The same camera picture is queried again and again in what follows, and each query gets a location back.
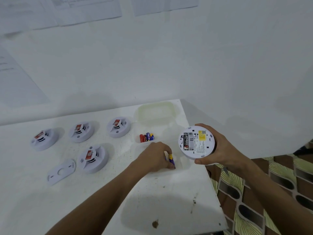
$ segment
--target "dirt stain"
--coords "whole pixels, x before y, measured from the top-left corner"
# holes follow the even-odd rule
[[[152,227],[154,227],[154,228],[157,228],[158,225],[159,225],[159,220],[158,219],[152,223]]]

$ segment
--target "blue battery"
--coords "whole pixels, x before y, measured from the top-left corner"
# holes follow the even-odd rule
[[[150,133],[146,133],[146,135],[147,135],[147,140],[151,141]]]

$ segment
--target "right hand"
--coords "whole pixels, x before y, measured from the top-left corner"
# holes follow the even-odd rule
[[[211,126],[205,124],[195,124],[208,129],[214,136],[217,144],[214,153],[195,160],[195,164],[208,165],[213,163],[220,163],[226,166],[235,174],[242,174],[245,166],[251,162],[244,154],[237,150],[224,135],[217,132]]]

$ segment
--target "table surface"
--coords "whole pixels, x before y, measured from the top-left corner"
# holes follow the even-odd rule
[[[170,102],[178,112],[177,125],[188,127],[180,100]],[[134,124],[121,138],[109,137],[105,128],[108,121],[117,116],[128,117],[133,122],[138,107],[1,126],[0,233],[44,234],[122,172],[138,156],[138,143],[132,136]],[[94,135],[85,142],[70,142],[68,130],[81,121],[92,122]],[[58,141],[44,151],[34,151],[29,141],[47,128],[58,132]],[[50,169],[68,158],[76,160],[79,153],[95,144],[103,145],[110,155],[103,169],[85,174],[76,168],[57,184],[47,185]],[[156,220],[157,229],[152,226]],[[187,168],[142,178],[117,210],[104,234],[200,234],[226,228],[223,211],[205,167],[188,159]]]

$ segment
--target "tiled floor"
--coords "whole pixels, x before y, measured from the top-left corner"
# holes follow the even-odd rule
[[[289,195],[313,213],[313,140],[293,154],[253,161]],[[226,175],[222,165],[206,166],[229,226],[224,234],[280,234],[249,185],[239,176]]]

